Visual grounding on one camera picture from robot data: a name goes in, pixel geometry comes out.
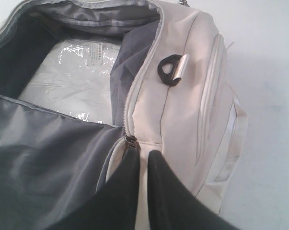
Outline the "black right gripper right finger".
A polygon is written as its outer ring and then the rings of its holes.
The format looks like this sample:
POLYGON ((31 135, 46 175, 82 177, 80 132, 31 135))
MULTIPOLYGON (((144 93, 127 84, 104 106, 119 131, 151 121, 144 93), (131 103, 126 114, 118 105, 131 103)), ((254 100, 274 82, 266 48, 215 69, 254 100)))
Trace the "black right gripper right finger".
POLYGON ((194 198, 157 150, 149 153, 148 206, 152 230, 223 229, 223 220, 194 198))

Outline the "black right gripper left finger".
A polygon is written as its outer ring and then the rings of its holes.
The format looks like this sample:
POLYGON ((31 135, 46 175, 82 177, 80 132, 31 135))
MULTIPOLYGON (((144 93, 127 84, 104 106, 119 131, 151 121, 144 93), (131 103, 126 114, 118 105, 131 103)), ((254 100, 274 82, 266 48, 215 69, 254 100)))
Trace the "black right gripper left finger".
POLYGON ((133 230, 139 195, 139 145, 127 145, 124 158, 104 187, 72 218, 71 230, 133 230))

